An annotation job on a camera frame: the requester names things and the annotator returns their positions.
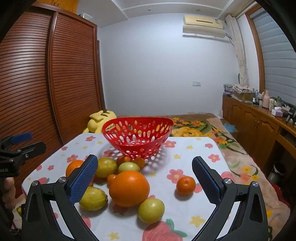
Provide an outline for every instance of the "finger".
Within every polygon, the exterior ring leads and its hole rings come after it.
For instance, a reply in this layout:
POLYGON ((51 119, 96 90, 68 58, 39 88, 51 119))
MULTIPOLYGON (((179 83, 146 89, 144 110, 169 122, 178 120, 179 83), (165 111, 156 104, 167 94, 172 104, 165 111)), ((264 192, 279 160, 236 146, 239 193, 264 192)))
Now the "finger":
POLYGON ((15 185, 15 180, 13 179, 13 177, 8 177, 4 180, 4 188, 6 190, 9 190, 14 185, 15 185))
POLYGON ((12 186, 12 188, 10 188, 8 192, 3 195, 2 200, 4 203, 10 203, 14 199, 15 199, 15 186, 12 186))
POLYGON ((15 209, 16 205, 17 205, 17 200, 14 199, 12 202, 10 202, 10 203, 6 203, 6 204, 5 204, 5 207, 6 207, 7 209, 15 209))

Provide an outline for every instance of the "red basket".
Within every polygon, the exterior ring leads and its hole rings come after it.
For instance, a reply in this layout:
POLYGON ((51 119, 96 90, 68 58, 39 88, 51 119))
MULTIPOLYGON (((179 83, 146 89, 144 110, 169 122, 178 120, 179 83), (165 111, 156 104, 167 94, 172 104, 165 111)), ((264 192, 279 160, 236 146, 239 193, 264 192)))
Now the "red basket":
POLYGON ((122 154, 146 159, 166 141, 172 126, 168 118, 123 117, 106 122, 102 134, 122 154))

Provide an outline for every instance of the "wooden wardrobe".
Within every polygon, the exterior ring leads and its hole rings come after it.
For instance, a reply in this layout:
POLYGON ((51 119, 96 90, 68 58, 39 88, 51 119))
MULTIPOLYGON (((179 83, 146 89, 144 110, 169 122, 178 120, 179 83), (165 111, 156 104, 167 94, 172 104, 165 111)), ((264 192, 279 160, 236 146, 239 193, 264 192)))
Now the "wooden wardrobe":
POLYGON ((0 44, 0 137, 29 131, 46 153, 29 160, 24 178, 81 134, 103 109, 97 26, 64 9, 34 3, 0 44))

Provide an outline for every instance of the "light switch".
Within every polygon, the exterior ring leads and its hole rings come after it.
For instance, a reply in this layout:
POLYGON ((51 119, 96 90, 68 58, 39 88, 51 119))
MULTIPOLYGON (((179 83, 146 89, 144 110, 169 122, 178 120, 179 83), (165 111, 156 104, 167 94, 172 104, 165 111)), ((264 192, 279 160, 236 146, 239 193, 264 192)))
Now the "light switch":
POLYGON ((192 81, 192 86, 201 86, 200 82, 192 81))

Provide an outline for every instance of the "air conditioner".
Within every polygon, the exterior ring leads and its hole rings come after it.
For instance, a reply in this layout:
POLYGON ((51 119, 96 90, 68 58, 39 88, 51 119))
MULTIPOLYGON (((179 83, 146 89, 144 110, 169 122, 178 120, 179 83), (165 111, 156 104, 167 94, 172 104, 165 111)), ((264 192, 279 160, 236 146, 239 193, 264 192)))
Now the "air conditioner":
POLYGON ((196 15, 184 16, 183 33, 201 34, 219 38, 226 36, 221 20, 196 15))

